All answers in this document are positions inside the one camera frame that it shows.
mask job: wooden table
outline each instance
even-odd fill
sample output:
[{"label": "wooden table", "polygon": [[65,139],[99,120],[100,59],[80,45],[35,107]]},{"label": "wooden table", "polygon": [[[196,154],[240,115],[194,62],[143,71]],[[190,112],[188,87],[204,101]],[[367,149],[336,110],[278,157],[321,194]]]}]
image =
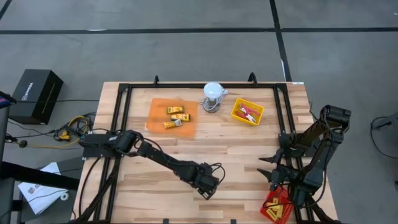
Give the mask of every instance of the wooden table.
[{"label": "wooden table", "polygon": [[[118,82],[104,83],[95,128],[110,128],[118,85]],[[293,83],[288,83],[287,86],[296,130],[304,131],[313,123],[308,112],[305,87]],[[280,129],[272,89],[228,89],[228,96],[224,98],[221,109],[213,114],[199,106],[194,139],[153,134],[146,130],[145,123],[153,98],[198,101],[202,96],[203,90],[194,88],[134,89],[126,129],[139,131],[145,137],[157,141],[166,153],[177,159],[209,164],[221,162],[226,177],[217,192],[210,200],[205,200],[165,167],[142,157],[125,157],[118,176],[112,223],[162,223],[164,218],[169,218],[171,223],[229,223],[231,219],[237,219],[238,223],[271,223],[259,213],[269,193],[269,183],[256,168],[271,171],[275,167],[275,164],[258,160],[259,157],[273,156],[279,147],[277,135]],[[248,126],[231,117],[236,98],[244,98],[265,108],[259,126]],[[289,130],[282,93],[280,101],[286,130]],[[121,120],[122,112],[123,108],[120,109],[118,121]],[[85,179],[94,160],[91,158],[85,162],[81,180]],[[98,192],[103,161],[101,159],[95,165],[89,176],[84,190],[83,210]],[[215,176],[221,175],[221,171],[215,172]],[[78,195],[82,184],[83,181],[80,182]],[[105,195],[100,219],[104,219],[107,201],[108,196]],[[328,182],[319,205],[331,218],[337,219]],[[74,211],[78,213],[78,197]],[[289,223],[295,223],[294,213],[290,216]]]}]

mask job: concrete floor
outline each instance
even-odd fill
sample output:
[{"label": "concrete floor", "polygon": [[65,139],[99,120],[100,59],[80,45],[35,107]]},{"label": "concrete floor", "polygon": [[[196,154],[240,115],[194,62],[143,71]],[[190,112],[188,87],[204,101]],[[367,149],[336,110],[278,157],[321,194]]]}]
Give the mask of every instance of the concrete floor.
[{"label": "concrete floor", "polygon": [[[398,27],[393,0],[277,0],[277,8],[281,27]],[[273,25],[266,0],[13,0],[0,21],[0,29],[14,30]],[[398,111],[398,33],[283,36],[292,79],[305,82],[313,111],[326,104],[352,111],[351,128],[328,169],[339,219],[396,223],[398,162],[376,151],[369,123]],[[60,99],[98,99],[105,81],[149,81],[155,75],[164,81],[240,81],[254,72],[260,81],[284,80],[274,33],[0,35],[0,49],[1,91],[12,93],[26,68],[52,69],[65,82]],[[57,128],[96,107],[58,103],[49,125],[33,128]],[[29,134],[13,125],[8,133]],[[385,153],[398,156],[389,128],[374,135]],[[48,137],[30,142],[55,144]],[[4,160],[39,167],[78,156],[81,150],[7,145]],[[69,209],[59,211],[57,222],[70,217]]]}]

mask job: yellow plastic tray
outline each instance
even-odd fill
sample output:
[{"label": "yellow plastic tray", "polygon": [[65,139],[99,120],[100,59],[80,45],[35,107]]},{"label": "yellow plastic tray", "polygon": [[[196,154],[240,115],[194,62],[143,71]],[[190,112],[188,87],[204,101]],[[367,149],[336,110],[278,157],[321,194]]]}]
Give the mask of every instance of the yellow plastic tray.
[{"label": "yellow plastic tray", "polygon": [[[241,103],[243,103],[245,106],[247,106],[247,108],[253,109],[253,110],[256,110],[256,111],[259,112],[259,114],[260,114],[259,116],[254,114],[254,113],[251,113],[251,116],[253,116],[253,118],[257,121],[256,123],[253,123],[253,122],[251,122],[251,121],[249,121],[247,119],[241,118],[240,116],[235,114],[235,111],[241,111],[241,110],[239,110],[239,106],[241,105]],[[246,124],[250,124],[250,125],[255,126],[255,125],[259,125],[260,124],[260,120],[261,120],[263,112],[264,112],[264,108],[262,106],[257,105],[255,103],[252,103],[250,101],[244,100],[242,98],[238,98],[235,101],[235,105],[234,105],[234,108],[233,108],[233,110],[231,112],[231,115],[232,115],[232,117],[234,119],[236,119],[238,121],[242,121],[242,122],[244,122]]]}]

